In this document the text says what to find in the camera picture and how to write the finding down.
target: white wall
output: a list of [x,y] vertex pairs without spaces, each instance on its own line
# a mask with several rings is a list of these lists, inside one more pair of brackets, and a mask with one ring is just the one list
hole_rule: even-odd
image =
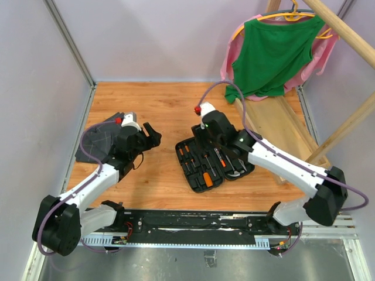
[[[98,81],[218,80],[231,34],[267,5],[266,0],[55,2]],[[343,0],[324,2],[338,11]],[[291,6],[290,0],[281,5]]]
[[1,1],[1,280],[23,274],[40,201],[61,190],[88,94],[43,1]]
[[[345,22],[375,47],[375,1],[357,1]],[[320,143],[375,91],[373,70],[349,45],[340,40],[321,77],[314,77],[305,87],[305,95],[318,130]],[[352,211],[367,262],[375,277],[375,113],[372,113],[328,156],[333,165],[345,171],[347,182],[370,197],[370,205]],[[346,205],[361,203],[349,194]]]

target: toolbox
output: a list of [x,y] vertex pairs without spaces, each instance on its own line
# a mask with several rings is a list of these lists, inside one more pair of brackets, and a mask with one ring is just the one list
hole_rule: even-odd
[[[196,129],[199,129],[198,125],[192,128],[193,132]],[[197,193],[218,187],[225,179],[246,176],[255,168],[249,162],[230,158],[213,145],[202,145],[196,137],[177,143],[175,149],[186,180]]]

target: green shirt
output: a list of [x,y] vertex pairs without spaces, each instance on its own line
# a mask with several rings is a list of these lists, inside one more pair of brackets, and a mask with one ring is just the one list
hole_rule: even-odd
[[[245,97],[283,95],[285,82],[312,60],[312,43],[324,24],[319,16],[290,25],[270,25],[257,19],[246,22],[244,43],[232,64],[233,82]],[[228,102],[237,97],[236,89],[227,86]]]

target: wire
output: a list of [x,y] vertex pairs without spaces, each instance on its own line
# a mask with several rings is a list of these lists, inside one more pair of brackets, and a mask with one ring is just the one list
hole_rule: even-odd
[[301,238],[303,227],[304,227],[303,222],[300,222],[300,223],[299,223],[299,232],[298,232],[298,236],[297,236],[297,238],[295,238],[295,241],[293,242],[293,244],[292,244],[292,245],[291,245],[291,246],[290,246],[285,252],[280,253],[281,256],[284,256],[285,254],[289,253],[289,252],[295,247],[295,245],[297,245],[298,241],[299,241],[300,238]]
[[[129,240],[129,237],[130,237],[131,234],[133,233],[133,225],[131,224],[131,222],[128,222],[128,221],[127,221],[125,224],[126,224],[126,226],[128,227],[127,240]],[[82,245],[83,245],[86,249],[88,249],[88,250],[90,250],[90,251],[92,251],[92,252],[94,252],[94,253],[118,253],[119,251],[121,251],[121,250],[124,249],[124,247],[122,247],[121,249],[116,249],[116,250],[98,250],[98,249],[94,249],[94,248],[88,246],[88,245],[83,241],[83,239],[81,239],[81,243],[82,243]]]
[[90,250],[90,251],[92,251],[92,252],[94,252],[94,253],[117,253],[117,252],[119,252],[119,251],[121,251],[121,250],[124,249],[124,248],[121,248],[121,249],[117,249],[117,250],[96,250],[96,249],[94,249],[94,248],[88,246],[88,245],[83,241],[83,239],[81,239],[81,243],[82,243],[82,245],[83,245],[86,249],[88,249],[88,250]]
[[288,230],[288,233],[289,233],[288,238],[285,239],[284,241],[281,241],[281,242],[277,243],[277,244],[270,244],[271,248],[277,248],[281,245],[285,245],[287,242],[288,242],[289,245],[291,244],[292,229],[290,227],[287,227],[287,230]]
[[303,166],[302,164],[294,161],[293,159],[290,159],[288,158],[287,156],[283,155],[282,153],[278,153],[276,152],[276,150],[274,150],[272,147],[268,146],[267,144],[265,144],[260,138],[257,137],[257,135],[255,135],[246,125],[246,104],[245,104],[245,98],[244,98],[244,95],[243,93],[241,92],[241,90],[237,87],[237,85],[235,85],[234,83],[232,83],[231,81],[226,81],[226,80],[223,80],[223,81],[219,81],[219,82],[216,82],[214,83],[213,85],[211,85],[207,90],[206,92],[204,92],[202,98],[200,99],[199,103],[198,103],[198,107],[200,106],[200,104],[202,103],[202,101],[204,100],[204,98],[206,97],[206,95],[217,85],[219,84],[229,84],[229,85],[232,85],[236,90],[237,92],[240,94],[240,97],[241,97],[241,100],[242,100],[242,106],[243,106],[243,115],[242,115],[242,124],[243,124],[243,127],[245,128],[246,132],[252,137],[254,138],[257,142],[259,142],[263,147],[265,147],[266,149],[268,149],[269,151],[271,151],[275,156],[279,156],[280,158],[283,158],[284,160],[290,162],[291,164],[299,167],[300,169],[308,172],[311,174],[311,176],[316,176],[316,177],[320,177],[321,179],[324,179],[326,181],[329,181],[333,184],[336,184],[338,186],[341,186],[341,187],[344,187],[345,189],[348,189],[356,194],[358,194],[359,196],[362,196],[363,199],[364,199],[364,202],[362,204],[359,204],[357,206],[353,206],[353,207],[347,207],[347,208],[342,208],[341,210],[342,211],[351,211],[351,210],[357,210],[357,209],[361,209],[363,207],[365,207],[366,205],[368,205],[369,203],[369,198],[368,196],[366,196],[362,191],[354,188],[354,187],[351,187],[349,185],[347,185],[346,183],[342,183],[342,182],[339,182],[338,180],[334,180],[334,179],[331,179],[330,177],[327,177],[327,176],[324,176],[323,174],[319,174],[317,173],[316,171],[313,171],[305,166]]
[[142,155],[142,160],[141,160],[141,162],[140,162],[140,164],[138,165],[138,167],[137,168],[135,168],[134,167],[134,164],[133,164],[133,170],[136,170],[136,169],[138,169],[139,167],[141,167],[141,165],[142,165],[142,163],[143,163],[143,160],[144,160],[144,155],[143,155],[143,152],[141,152],[141,155]]
[[[90,183],[92,183],[92,182],[98,177],[98,175],[101,173],[101,171],[102,171],[102,169],[103,169],[103,164],[102,164],[102,162],[101,162],[98,158],[94,157],[93,155],[90,155],[89,153],[87,153],[87,152],[84,150],[84,148],[83,148],[83,138],[84,138],[84,136],[86,135],[86,133],[87,133],[90,129],[92,129],[92,128],[96,127],[96,126],[99,126],[99,125],[110,124],[110,123],[116,123],[116,120],[112,120],[112,121],[104,121],[104,122],[100,122],[100,123],[98,123],[98,124],[92,125],[92,126],[88,127],[88,128],[82,133],[82,135],[81,135],[81,139],[80,139],[80,149],[82,150],[83,154],[85,154],[87,157],[89,157],[89,158],[95,160],[95,161],[98,163],[98,165],[99,165],[99,169],[98,169],[98,172],[97,172],[96,174],[94,174],[94,175],[93,175],[91,178],[89,178],[85,183],[83,183],[81,187],[79,187],[79,188],[76,190],[75,194],[81,192],[85,187],[87,187]],[[57,204],[56,204],[51,210],[49,210],[49,212],[48,212],[48,213],[46,214],[46,216],[44,217],[42,223],[40,224],[40,228],[39,228],[39,230],[38,230],[38,232],[37,232],[37,239],[36,239],[36,241],[37,241],[37,247],[38,247],[39,251],[40,251],[43,255],[45,255],[45,256],[51,256],[51,255],[54,255],[54,254],[56,253],[55,251],[53,251],[53,252],[46,252],[46,251],[43,249],[43,245],[42,245],[42,233],[43,233],[43,230],[44,230],[44,228],[45,228],[45,226],[46,226],[46,223],[47,223],[48,219],[51,217],[51,215],[53,215],[53,213],[54,213],[54,212],[55,212],[55,211],[56,211],[61,205],[63,205],[64,203],[66,203],[67,201],[69,201],[69,200],[72,199],[72,198],[74,198],[74,195],[73,195],[73,194],[67,196],[65,199],[63,199],[62,201],[58,202],[58,203],[57,203]]]
[[131,222],[126,222],[126,225],[128,226],[128,235],[127,235],[127,239],[129,240],[130,238],[130,235],[132,235],[133,233],[133,225],[131,224]]

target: clothes hanger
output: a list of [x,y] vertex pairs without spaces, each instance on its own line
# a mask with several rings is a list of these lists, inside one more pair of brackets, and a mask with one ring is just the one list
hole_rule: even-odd
[[[292,10],[281,10],[281,11],[276,11],[276,12],[270,12],[270,13],[265,13],[265,14],[262,14],[262,17],[260,18],[257,18],[257,20],[263,20],[263,19],[268,19],[268,18],[274,18],[276,16],[284,16],[284,18],[287,20],[287,21],[298,21],[300,20],[303,16],[309,16],[309,17],[314,17],[315,14],[314,14],[314,11],[313,10],[305,10],[305,9],[298,9],[298,3],[296,2],[296,0],[292,0],[293,2],[293,9]],[[234,40],[237,35],[239,33],[241,33],[242,31],[244,30],[244,25],[240,26],[235,32],[234,32],[234,35],[232,37],[232,40]],[[333,35],[328,35],[328,36],[324,36],[326,35],[330,30],[332,30],[331,28],[328,28],[326,31],[324,31],[322,34],[320,34],[319,36],[316,37],[316,39],[328,39],[328,38],[331,38]]]

